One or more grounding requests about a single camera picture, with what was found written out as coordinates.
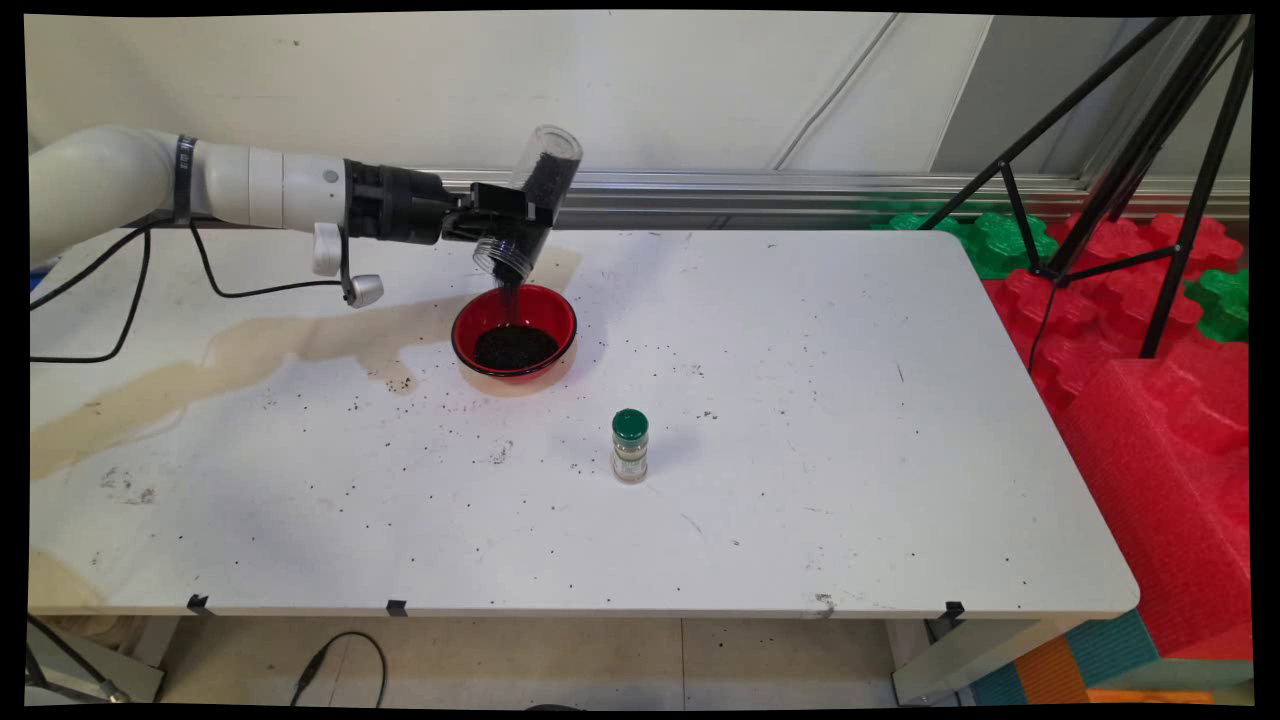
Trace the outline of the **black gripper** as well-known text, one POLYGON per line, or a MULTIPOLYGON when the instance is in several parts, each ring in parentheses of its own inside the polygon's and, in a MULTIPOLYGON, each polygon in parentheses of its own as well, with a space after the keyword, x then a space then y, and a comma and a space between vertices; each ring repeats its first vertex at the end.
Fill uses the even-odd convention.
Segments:
POLYGON ((346 159, 343 229, 349 237, 431 246, 443 240, 506 246, 527 223, 553 223, 556 209, 522 190, 471 184, 461 196, 433 173, 346 159), (460 206, 461 211, 454 211, 460 206))

